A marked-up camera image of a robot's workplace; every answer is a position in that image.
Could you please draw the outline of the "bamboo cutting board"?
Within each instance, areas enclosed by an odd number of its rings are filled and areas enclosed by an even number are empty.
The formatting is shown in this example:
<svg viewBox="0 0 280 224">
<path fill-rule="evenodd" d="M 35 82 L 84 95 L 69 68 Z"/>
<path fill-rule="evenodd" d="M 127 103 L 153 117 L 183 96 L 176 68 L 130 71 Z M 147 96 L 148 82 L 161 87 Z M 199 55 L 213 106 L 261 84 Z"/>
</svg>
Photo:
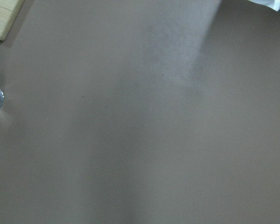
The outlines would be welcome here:
<svg viewBox="0 0 280 224">
<path fill-rule="evenodd" d="M 0 41 L 4 41 L 24 0 L 0 0 Z"/>
</svg>

